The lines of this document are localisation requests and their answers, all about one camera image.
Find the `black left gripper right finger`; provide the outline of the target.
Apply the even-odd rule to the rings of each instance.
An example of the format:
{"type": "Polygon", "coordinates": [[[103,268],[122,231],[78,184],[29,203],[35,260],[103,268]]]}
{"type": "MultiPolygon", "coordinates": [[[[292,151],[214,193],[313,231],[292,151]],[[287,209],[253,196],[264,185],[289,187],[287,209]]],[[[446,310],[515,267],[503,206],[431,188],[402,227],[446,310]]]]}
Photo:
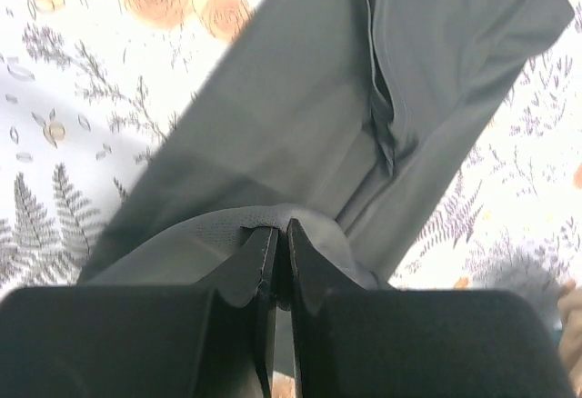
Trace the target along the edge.
{"type": "Polygon", "coordinates": [[[546,327],[504,291],[366,290],[287,230],[300,397],[569,397],[546,327]]]}

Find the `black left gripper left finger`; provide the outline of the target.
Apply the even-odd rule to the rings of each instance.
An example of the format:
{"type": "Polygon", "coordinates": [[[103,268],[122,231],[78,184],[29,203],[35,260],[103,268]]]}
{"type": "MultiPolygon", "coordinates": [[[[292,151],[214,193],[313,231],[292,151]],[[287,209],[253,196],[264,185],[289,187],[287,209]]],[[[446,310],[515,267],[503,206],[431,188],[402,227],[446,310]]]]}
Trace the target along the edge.
{"type": "Polygon", "coordinates": [[[267,397],[278,232],[190,285],[28,287],[1,304],[4,397],[267,397]]]}

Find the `grey t shirt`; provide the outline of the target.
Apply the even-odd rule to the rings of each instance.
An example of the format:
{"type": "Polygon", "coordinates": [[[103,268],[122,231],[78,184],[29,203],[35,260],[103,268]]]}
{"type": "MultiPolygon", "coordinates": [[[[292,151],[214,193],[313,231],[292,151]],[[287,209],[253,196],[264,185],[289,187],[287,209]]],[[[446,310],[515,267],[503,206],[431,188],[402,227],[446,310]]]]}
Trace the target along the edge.
{"type": "Polygon", "coordinates": [[[83,284],[192,283],[292,219],[385,285],[568,0],[265,0],[101,234],[83,284]]]}

